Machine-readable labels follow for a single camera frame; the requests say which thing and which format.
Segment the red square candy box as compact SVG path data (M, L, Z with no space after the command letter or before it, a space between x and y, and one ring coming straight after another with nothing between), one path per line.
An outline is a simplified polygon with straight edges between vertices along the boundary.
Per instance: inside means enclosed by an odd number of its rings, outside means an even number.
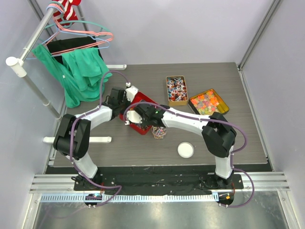
M132 102L126 101L125 105L124 105L124 109L120 112L119 114L119 118L123 121L123 113L125 111L125 109L133 104L133 103L137 103L137 102L150 102L150 103L155 103L155 101L153 101L151 98L149 98L148 96L146 96L145 94L138 92L135 96L135 98L133 99ZM146 125L143 126L142 124L138 124L138 123L133 123L130 121L129 126L134 129L136 132L138 132L141 135L146 135L148 133L148 131L151 129L151 125Z

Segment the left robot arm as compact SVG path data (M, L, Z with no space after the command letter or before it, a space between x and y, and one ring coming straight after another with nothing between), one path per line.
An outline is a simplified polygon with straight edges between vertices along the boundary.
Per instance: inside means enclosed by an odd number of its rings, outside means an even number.
M126 90L114 87L101 106L85 114L65 114L60 122L53 148L70 159L79 174L86 177L85 185L90 190L97 190L102 183L88 153L91 130L119 116L128 104Z

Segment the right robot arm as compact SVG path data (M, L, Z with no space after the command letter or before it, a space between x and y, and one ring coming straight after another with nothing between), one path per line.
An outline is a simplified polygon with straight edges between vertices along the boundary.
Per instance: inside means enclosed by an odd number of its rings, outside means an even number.
M138 104L133 110L145 125L182 129L203 137L208 151L215 156L215 182L220 188L227 188L233 181L231 152L236 138L233 127L219 123L226 119L220 113L212 116L181 112L172 107L163 109L151 104Z

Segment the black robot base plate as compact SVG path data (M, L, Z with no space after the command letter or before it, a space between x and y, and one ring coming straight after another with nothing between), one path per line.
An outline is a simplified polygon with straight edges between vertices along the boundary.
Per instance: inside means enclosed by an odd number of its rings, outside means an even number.
M250 172L271 172L271 166L267 164L241 165L241 169L250 175ZM231 183L237 189L241 186L240 171L232 171ZM48 166L46 174L68 175L76 174L77 171L72 167L51 167ZM215 175L215 165L182 165L182 166L147 166L147 167L98 167L98 173L102 176L102 183L110 184L110 178L121 185L123 188L144 185L170 185L186 186L201 185L205 189L224 187L224 181L219 185Z

